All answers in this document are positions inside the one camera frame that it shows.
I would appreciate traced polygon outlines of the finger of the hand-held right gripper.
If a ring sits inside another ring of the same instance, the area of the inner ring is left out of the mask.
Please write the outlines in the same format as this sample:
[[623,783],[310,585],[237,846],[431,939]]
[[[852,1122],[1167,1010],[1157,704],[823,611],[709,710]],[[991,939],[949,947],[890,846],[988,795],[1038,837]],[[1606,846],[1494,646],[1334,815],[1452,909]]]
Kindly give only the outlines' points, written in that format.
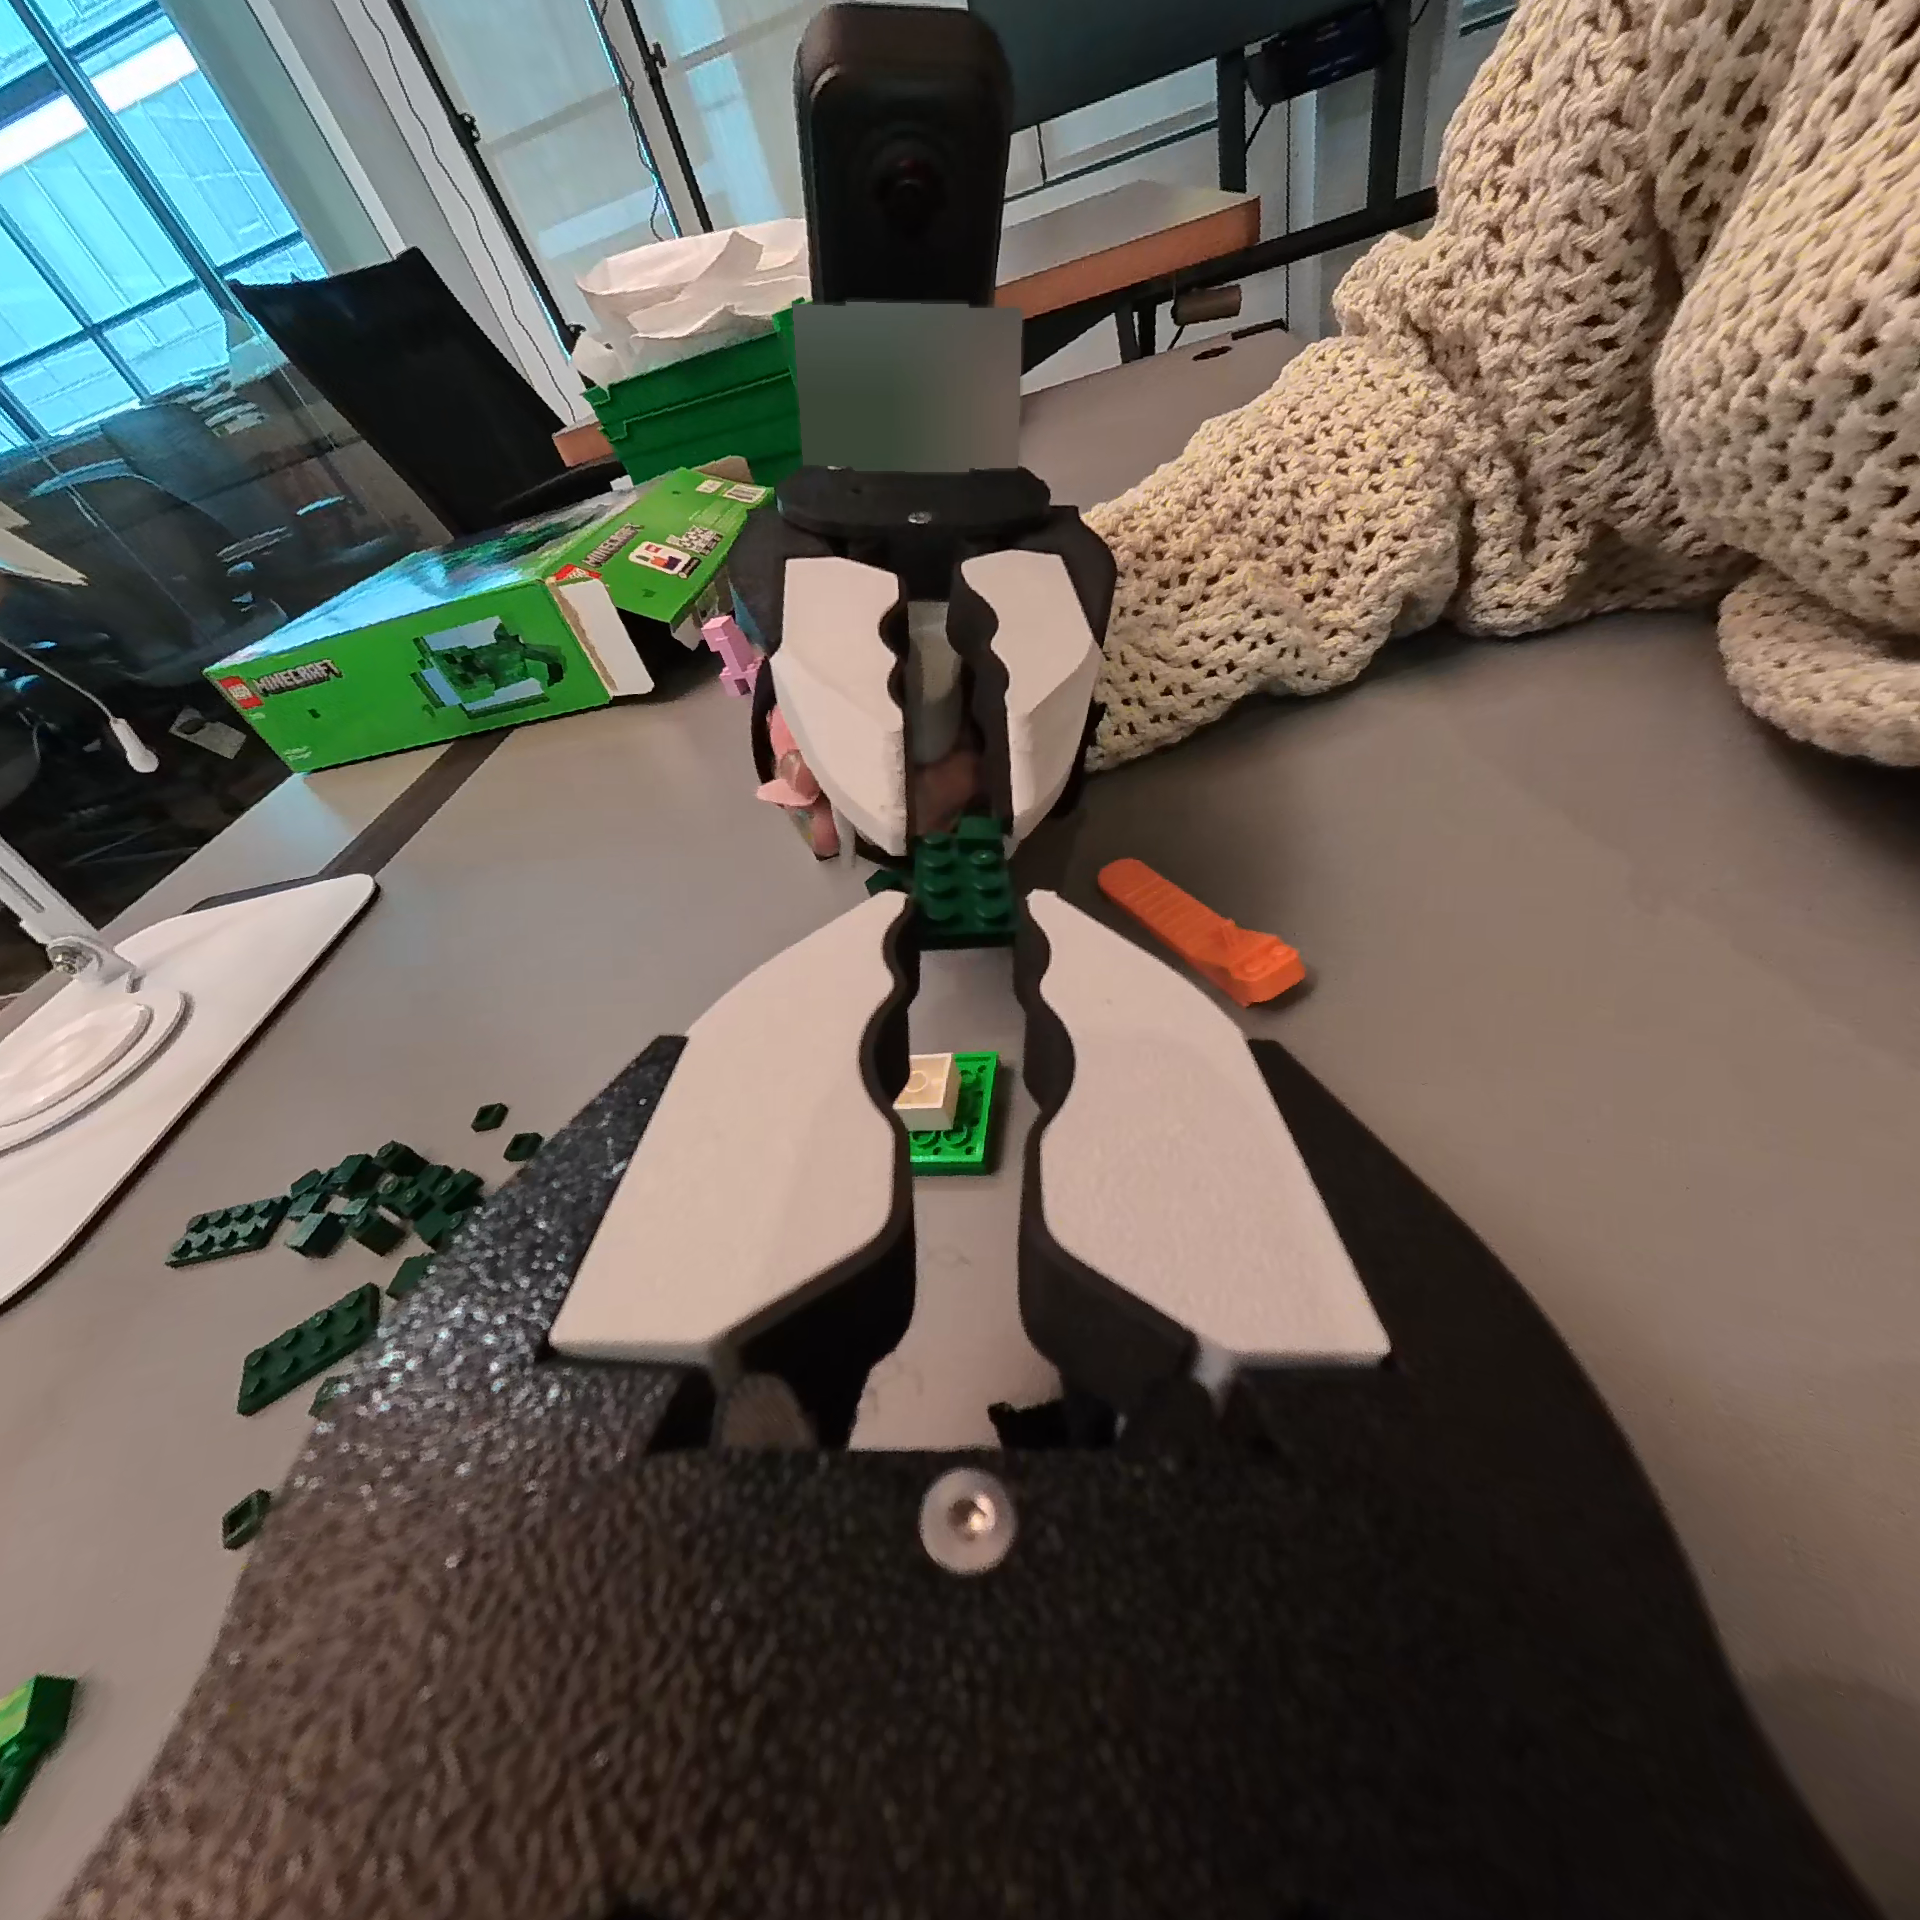
[[882,568],[783,563],[780,713],[833,811],[888,858],[917,830],[917,776],[953,751],[945,617]]
[[1087,751],[1100,647],[1068,560],[1036,549],[966,558],[964,661],[991,809],[1020,848]]

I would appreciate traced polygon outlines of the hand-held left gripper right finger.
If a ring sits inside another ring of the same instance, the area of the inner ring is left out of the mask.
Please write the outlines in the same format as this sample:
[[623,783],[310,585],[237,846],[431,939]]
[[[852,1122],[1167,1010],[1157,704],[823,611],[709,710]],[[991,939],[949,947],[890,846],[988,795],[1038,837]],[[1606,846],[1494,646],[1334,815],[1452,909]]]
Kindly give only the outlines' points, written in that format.
[[1058,894],[1023,901],[1020,1311],[1076,1387],[1377,1368],[1390,1337],[1253,1045]]

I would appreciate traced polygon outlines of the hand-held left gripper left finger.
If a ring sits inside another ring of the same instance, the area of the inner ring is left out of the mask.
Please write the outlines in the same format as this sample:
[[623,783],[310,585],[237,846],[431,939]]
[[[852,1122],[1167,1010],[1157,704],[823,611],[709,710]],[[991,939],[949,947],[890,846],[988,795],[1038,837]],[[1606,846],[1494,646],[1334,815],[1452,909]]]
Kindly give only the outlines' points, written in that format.
[[696,1017],[551,1328],[569,1361],[695,1365],[852,1280],[909,1227],[876,1045],[905,1003],[901,894],[873,897]]

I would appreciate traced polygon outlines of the dark green lego brick stack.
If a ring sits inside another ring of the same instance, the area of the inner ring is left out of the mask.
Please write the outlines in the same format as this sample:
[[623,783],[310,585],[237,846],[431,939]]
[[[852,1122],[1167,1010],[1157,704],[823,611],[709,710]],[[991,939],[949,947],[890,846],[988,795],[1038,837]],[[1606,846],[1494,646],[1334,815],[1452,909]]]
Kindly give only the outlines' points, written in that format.
[[908,863],[914,927],[926,954],[1015,945],[1020,898],[1002,833],[991,817],[966,815],[944,833],[914,840]]

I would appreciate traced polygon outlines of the person's right forearm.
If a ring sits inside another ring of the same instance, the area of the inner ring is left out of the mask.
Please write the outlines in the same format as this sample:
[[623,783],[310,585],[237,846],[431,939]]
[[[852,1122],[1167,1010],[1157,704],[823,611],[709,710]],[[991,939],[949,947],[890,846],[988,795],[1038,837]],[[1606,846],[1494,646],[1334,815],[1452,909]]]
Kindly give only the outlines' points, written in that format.
[[1520,6],[1334,335],[1087,515],[1105,770],[1448,622],[1713,609],[1744,710],[1918,761],[1918,6]]

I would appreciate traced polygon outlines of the green lego base, tan brick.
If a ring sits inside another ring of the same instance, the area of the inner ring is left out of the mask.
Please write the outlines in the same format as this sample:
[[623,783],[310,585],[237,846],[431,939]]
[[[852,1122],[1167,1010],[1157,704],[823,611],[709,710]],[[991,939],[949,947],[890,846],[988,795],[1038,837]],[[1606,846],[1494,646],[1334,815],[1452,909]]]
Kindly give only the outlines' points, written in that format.
[[914,1177],[978,1177],[994,1168],[998,1067],[994,1050],[914,1053],[908,1059],[896,1115]]

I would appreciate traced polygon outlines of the green lego box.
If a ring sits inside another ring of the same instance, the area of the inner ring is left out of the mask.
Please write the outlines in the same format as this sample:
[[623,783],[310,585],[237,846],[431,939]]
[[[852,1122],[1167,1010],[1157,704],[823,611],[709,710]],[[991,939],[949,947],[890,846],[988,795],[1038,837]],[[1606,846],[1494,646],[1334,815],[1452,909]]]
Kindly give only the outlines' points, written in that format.
[[773,489],[674,470],[415,552],[202,671],[292,770],[650,695],[701,646]]

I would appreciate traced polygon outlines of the scattered dark green lego pieces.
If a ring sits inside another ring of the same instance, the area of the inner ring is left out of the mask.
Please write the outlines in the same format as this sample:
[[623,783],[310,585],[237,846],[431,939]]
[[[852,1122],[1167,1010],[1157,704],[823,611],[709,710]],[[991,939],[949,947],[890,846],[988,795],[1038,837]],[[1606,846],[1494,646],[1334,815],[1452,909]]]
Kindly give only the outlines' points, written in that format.
[[535,1167],[558,1125],[487,1099],[453,1147],[377,1137],[302,1161],[278,1187],[190,1213],[164,1248],[168,1362],[151,1481],[176,1560],[240,1560],[277,1506],[250,1432],[335,1424],[401,1309],[420,1306],[462,1227]]

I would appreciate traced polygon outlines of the pile of bright green lego pieces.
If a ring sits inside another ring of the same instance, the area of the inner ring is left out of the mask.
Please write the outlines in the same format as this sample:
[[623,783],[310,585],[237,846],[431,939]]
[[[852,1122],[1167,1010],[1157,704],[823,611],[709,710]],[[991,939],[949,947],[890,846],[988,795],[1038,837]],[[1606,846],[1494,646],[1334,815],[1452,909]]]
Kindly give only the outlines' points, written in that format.
[[2,1806],[7,1827],[40,1763],[58,1750],[74,1711],[73,1677],[33,1674],[2,1701]]

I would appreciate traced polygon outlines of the orange brick separator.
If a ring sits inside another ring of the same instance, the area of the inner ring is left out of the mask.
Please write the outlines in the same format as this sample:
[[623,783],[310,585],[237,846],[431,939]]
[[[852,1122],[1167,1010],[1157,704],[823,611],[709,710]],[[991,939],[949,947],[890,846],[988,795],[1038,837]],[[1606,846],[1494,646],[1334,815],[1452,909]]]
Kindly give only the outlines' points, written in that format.
[[1137,858],[1101,864],[1095,887],[1144,950],[1241,1010],[1311,992],[1311,970],[1280,935],[1226,920]]

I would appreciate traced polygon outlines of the green bin with white bags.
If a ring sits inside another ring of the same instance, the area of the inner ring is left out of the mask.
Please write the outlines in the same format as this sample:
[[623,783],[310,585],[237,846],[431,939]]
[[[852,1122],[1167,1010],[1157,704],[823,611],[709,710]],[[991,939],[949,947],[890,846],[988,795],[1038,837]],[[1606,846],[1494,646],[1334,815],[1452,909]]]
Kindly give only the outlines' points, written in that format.
[[570,365],[632,483],[740,461],[773,485],[799,466],[791,310],[809,298],[801,219],[606,256],[577,288],[586,326]]

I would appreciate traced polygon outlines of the white round-cornered base plate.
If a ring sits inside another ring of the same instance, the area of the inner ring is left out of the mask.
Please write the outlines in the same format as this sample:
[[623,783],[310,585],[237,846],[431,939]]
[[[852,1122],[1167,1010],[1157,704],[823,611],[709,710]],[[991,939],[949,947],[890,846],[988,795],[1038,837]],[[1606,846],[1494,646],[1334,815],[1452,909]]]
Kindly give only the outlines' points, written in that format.
[[112,945],[10,846],[4,909],[61,978],[2,1045],[2,1306],[40,1285],[377,898],[297,881]]

